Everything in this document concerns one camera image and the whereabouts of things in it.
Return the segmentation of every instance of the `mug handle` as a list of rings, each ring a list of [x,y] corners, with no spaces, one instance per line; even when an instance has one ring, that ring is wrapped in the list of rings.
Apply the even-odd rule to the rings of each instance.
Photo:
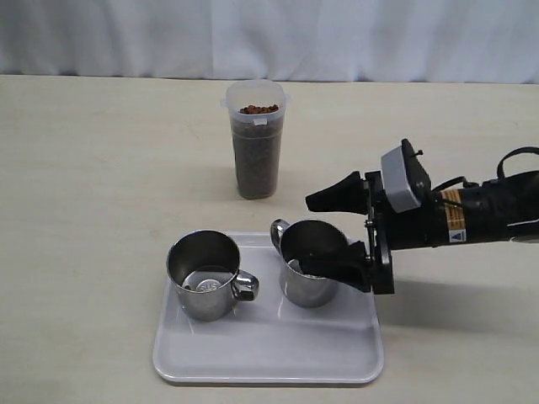
[[[259,286],[259,279],[256,276],[240,269],[236,278],[232,281],[234,299],[239,301],[253,301],[259,294]]]
[[[290,227],[290,224],[283,220],[283,219],[277,219],[273,223],[271,223],[271,226],[269,227],[269,236],[271,237],[271,242],[273,243],[274,247],[277,248],[277,251],[280,252],[280,239],[283,237],[283,233],[285,230]]]

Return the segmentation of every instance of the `plastic container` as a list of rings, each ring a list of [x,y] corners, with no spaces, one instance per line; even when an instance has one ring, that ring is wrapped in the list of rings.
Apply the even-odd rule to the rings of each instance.
[[[254,105],[279,109],[269,114],[242,114]],[[277,190],[280,140],[286,111],[281,85],[270,80],[235,82],[227,89],[225,105],[230,116],[237,191],[245,199],[269,198]]]

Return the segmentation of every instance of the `white tray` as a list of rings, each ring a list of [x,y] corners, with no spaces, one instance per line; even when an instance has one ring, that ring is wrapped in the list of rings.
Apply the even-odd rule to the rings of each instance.
[[[281,293],[282,261],[269,234],[228,232],[240,247],[241,268],[257,276],[259,295],[216,322],[189,319],[167,282],[153,365],[173,383],[363,384],[384,365],[373,294],[339,285],[317,309]]]

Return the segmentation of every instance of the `coffee beans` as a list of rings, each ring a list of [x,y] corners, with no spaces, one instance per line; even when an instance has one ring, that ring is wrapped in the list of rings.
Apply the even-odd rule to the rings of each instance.
[[[266,125],[231,120],[237,191],[245,199],[268,198],[277,188],[283,121],[284,116]]]
[[[277,104],[273,104],[270,107],[257,107],[254,105],[249,105],[248,107],[241,108],[239,110],[240,114],[271,114],[272,112],[278,111],[279,106]]]

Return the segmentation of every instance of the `robotic arm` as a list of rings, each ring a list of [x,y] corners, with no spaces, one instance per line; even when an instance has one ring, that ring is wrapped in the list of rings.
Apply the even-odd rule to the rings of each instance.
[[[392,251],[485,242],[539,242],[539,171],[505,177],[504,161],[539,147],[522,147],[499,163],[497,178],[479,185],[464,177],[432,188],[407,139],[382,156],[382,170],[353,172],[306,197],[313,212],[366,216],[367,246],[299,260],[304,274],[323,276],[376,295],[393,294]],[[462,188],[452,189],[461,183]]]

